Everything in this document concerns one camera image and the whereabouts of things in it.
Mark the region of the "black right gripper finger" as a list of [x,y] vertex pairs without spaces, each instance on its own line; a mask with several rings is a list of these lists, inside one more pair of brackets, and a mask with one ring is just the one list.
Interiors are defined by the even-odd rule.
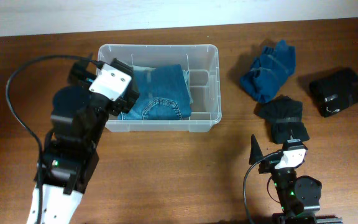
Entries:
[[250,149],[250,157],[249,157],[249,165],[254,165],[257,161],[263,158],[263,154],[259,143],[256,139],[256,136],[253,134],[251,136],[251,149]]
[[288,151],[304,149],[305,145],[300,139],[296,139],[293,132],[290,131],[290,138],[287,140],[286,148]]

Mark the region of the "light blue jeans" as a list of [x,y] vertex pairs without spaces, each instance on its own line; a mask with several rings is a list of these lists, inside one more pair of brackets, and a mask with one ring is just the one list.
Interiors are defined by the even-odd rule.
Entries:
[[[138,72],[144,72],[144,71],[151,72],[151,71],[155,70],[155,68],[153,68],[153,67],[141,67],[141,66],[136,66],[136,65],[133,65],[132,68],[134,69],[134,71],[138,71]],[[193,98],[191,96],[191,91],[190,91],[190,71],[182,70],[182,72],[183,72],[183,78],[185,80],[185,84],[187,87],[188,95],[190,98],[190,104],[192,104]]]

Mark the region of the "dark blue jeans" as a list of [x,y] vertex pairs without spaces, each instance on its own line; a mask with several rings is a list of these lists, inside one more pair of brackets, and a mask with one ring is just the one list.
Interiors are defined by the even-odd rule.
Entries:
[[134,67],[139,98],[118,120],[181,120],[191,116],[187,73],[181,65],[159,68]]

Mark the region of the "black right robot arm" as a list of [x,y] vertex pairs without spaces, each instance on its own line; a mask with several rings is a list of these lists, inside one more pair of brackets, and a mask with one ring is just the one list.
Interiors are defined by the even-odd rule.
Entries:
[[260,174],[270,174],[281,206],[281,213],[272,215],[273,223],[328,224],[342,223],[335,216],[317,217],[320,210],[322,183],[308,175],[297,176],[295,169],[305,162],[308,148],[300,139],[290,138],[280,150],[262,154],[254,135],[251,136],[249,165],[243,180],[243,197],[246,198],[246,181],[251,170],[258,166]]

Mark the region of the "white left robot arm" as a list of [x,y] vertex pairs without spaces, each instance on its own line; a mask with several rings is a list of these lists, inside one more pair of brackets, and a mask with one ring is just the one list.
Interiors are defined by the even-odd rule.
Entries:
[[53,97],[52,129],[41,152],[28,223],[69,223],[98,164],[97,145],[110,116],[128,113],[139,98],[134,69],[114,58],[87,70],[72,66]]

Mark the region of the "clear plastic storage container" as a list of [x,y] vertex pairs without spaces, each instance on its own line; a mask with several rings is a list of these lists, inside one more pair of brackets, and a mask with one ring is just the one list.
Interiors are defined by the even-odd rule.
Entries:
[[113,116],[106,123],[111,132],[189,131],[208,132],[222,118],[219,77],[219,52],[212,44],[135,45],[104,44],[98,60],[111,62],[117,58],[130,65],[157,68],[180,64],[189,71],[192,114],[184,120],[122,120]]

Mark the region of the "black folded garment near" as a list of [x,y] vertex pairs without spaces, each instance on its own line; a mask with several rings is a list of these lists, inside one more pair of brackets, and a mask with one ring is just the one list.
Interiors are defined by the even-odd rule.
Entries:
[[303,103],[300,101],[283,96],[264,104],[257,115],[270,123],[275,144],[283,144],[291,138],[301,141],[310,139],[302,122]]

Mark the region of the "black folded garment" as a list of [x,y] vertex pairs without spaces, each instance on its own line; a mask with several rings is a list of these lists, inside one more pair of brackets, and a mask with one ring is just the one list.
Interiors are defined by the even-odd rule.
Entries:
[[264,104],[257,115],[270,123],[275,144],[283,144],[291,138],[301,141],[310,139],[302,122],[303,103],[300,101],[283,96]]
[[321,116],[325,118],[358,103],[358,75],[351,68],[342,68],[314,80],[309,84],[309,89]]

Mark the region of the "black folded garment far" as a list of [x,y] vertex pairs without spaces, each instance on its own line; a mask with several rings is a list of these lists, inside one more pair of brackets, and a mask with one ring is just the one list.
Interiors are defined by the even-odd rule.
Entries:
[[321,116],[325,118],[358,103],[358,75],[351,68],[342,68],[314,80],[309,84],[309,89]]

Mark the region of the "teal blue folded garment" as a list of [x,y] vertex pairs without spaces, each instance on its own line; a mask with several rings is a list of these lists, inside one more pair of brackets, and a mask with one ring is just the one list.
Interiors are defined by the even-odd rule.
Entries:
[[295,47],[280,40],[276,46],[262,49],[249,71],[240,79],[240,85],[255,101],[268,103],[295,73]]

